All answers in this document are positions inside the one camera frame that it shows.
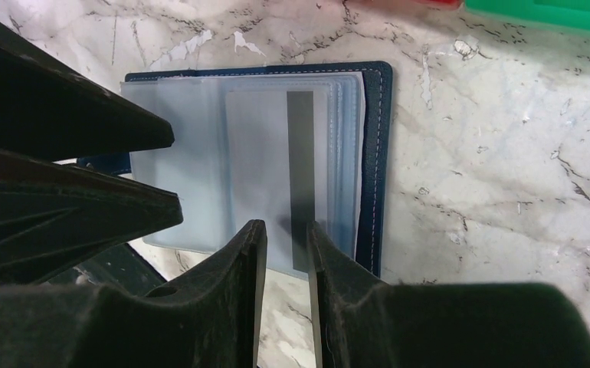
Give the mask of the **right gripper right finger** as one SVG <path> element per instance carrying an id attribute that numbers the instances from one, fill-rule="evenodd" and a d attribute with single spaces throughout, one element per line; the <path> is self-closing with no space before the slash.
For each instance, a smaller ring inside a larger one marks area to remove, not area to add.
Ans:
<path id="1" fill-rule="evenodd" d="M 556 287 L 388 284 L 307 229 L 319 367 L 590 367 L 590 331 Z"/>

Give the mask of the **navy blue card holder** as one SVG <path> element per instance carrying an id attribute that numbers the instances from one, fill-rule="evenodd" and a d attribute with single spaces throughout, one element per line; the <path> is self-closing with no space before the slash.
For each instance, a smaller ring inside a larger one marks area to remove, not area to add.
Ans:
<path id="1" fill-rule="evenodd" d="M 234 220 L 225 96 L 235 90 L 327 92 L 329 218 L 322 229 L 345 255 L 379 275 L 393 71 L 384 61 L 131 73 L 121 92 L 167 120 L 164 149 L 80 158 L 82 167 L 174 192 L 182 223 L 145 237 L 164 248 L 218 251 Z"/>

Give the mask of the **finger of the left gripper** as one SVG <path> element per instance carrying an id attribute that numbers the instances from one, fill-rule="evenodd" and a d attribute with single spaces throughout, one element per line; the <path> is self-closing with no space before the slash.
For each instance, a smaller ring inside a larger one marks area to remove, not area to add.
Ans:
<path id="1" fill-rule="evenodd" d="M 173 192 L 0 149 L 0 284 L 33 284 L 182 222 Z"/>
<path id="2" fill-rule="evenodd" d="M 0 23 L 0 149 L 58 161 L 166 148 L 174 141 L 165 119 Z"/>

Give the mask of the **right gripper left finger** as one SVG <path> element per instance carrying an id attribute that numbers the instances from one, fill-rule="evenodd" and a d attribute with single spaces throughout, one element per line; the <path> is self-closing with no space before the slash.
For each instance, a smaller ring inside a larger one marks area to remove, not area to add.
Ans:
<path id="1" fill-rule="evenodd" d="M 108 284 L 0 286 L 0 367 L 254 367 L 267 231 L 249 221 L 135 297 Z"/>

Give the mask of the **white card with black stripe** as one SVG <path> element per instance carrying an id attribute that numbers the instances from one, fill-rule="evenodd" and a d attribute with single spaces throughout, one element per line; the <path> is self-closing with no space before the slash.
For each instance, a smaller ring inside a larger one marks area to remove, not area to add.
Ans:
<path id="1" fill-rule="evenodd" d="M 264 220 L 267 266 L 299 278 L 306 227 L 329 218 L 327 97 L 320 87 L 225 96 L 234 220 Z"/>

